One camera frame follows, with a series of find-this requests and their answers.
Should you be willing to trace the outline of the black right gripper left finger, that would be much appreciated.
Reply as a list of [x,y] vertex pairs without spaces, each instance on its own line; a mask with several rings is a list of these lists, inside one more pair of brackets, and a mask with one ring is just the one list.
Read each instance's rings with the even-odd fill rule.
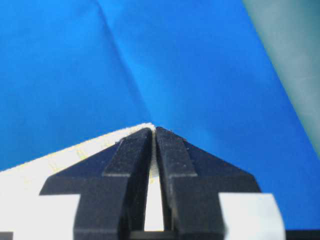
[[41,195],[80,195],[73,239],[124,240],[142,229],[152,139],[142,128],[47,178]]

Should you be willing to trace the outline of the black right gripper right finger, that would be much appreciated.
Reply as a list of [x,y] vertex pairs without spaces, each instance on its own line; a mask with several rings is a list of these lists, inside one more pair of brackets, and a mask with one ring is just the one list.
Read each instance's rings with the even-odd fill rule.
[[155,131],[164,229],[178,240],[222,240],[219,193],[259,193],[255,177],[163,128]]

